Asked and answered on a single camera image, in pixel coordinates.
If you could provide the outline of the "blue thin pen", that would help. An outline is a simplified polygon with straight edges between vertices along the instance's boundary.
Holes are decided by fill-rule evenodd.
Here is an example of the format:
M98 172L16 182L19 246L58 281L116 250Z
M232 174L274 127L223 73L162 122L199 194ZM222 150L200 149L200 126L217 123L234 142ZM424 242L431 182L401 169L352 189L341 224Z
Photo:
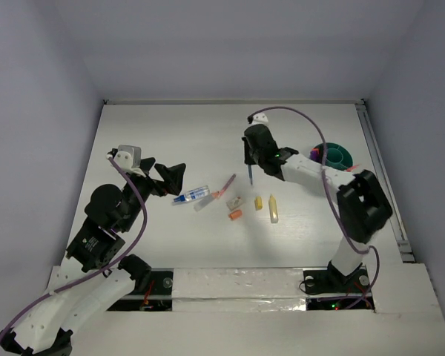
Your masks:
M249 182L250 185L253 186L253 171L252 171L252 166L248 165L248 178L249 178Z

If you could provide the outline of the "clear spray bottle blue cap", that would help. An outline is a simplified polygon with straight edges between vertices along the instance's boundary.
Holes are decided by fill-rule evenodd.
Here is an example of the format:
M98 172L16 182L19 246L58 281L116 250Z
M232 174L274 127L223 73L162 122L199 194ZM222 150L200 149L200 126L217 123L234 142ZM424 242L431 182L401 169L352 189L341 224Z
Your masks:
M195 189L191 189L190 191L186 191L183 194L180 194L176 198L173 199L173 205L180 205L188 202L193 202L196 200L200 200L203 197L208 196L211 193L210 188L207 185L202 187L198 187Z

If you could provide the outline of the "clear orange highlighter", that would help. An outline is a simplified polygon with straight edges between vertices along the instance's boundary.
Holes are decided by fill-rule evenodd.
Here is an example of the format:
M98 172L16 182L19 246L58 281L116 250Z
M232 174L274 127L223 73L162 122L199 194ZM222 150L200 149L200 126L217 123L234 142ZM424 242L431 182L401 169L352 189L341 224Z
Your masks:
M203 197L199 202L197 202L194 206L195 211L201 211L208 204L212 203L215 200L215 196L213 194L209 194L208 196Z

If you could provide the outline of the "purple capped black highlighter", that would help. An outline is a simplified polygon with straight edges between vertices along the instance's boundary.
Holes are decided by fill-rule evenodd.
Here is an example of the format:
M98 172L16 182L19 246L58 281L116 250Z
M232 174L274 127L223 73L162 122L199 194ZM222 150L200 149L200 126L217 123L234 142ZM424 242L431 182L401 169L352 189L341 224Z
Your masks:
M311 150L309 158L311 160L317 162L319 160L319 155L320 155L319 149L318 148L314 148L314 149Z

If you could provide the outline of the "white eraser box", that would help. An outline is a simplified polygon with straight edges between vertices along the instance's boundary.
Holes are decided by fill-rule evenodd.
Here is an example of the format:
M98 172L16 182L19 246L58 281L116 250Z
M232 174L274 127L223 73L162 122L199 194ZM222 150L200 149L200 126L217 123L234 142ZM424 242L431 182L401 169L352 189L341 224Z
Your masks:
M235 197L232 200L226 202L226 205L230 211L237 210L244 203L242 197Z

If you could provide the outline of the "orange highlighter cap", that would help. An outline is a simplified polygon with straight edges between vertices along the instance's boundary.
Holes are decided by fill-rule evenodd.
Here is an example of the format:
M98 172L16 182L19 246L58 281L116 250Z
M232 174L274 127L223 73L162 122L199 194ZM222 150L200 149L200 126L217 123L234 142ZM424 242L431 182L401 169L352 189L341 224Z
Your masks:
M237 210L232 211L228 215L228 217L230 220L234 221L234 220L241 218L242 215L243 215L243 212L240 209L237 209Z

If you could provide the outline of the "pink orange thin pen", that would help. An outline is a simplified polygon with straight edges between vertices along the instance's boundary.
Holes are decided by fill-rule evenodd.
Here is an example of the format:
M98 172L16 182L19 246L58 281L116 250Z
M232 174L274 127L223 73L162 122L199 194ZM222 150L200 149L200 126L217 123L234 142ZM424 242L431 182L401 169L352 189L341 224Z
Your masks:
M356 171L360 166L361 166L360 164L358 164L358 165L353 165L352 167L347 168L346 171L347 171L347 172L353 172L353 171Z

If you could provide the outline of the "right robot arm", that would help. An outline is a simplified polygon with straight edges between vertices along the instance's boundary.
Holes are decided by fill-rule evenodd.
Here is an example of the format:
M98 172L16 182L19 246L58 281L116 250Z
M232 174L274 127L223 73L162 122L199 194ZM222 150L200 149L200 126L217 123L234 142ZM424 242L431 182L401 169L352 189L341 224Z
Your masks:
M392 216L392 207L371 171L353 174L312 161L293 148L280 148L264 124L243 134L245 163L265 174L306 188L322 188L343 237L327 267L304 274L307 294L346 293L358 279L369 243Z

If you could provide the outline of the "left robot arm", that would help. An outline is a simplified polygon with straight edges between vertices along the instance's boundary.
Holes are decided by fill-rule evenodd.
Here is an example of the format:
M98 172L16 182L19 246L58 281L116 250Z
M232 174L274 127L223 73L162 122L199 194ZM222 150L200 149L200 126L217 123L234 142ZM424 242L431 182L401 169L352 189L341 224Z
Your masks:
M131 252L148 224L145 203L151 195L179 194L186 165L168 168L121 148L106 158L126 183L123 188L101 185L91 194L85 221L65 254L80 264L80 272L58 268L47 291L0 332L0 351L69 355L78 330L89 320L126 294L148 287L151 267Z

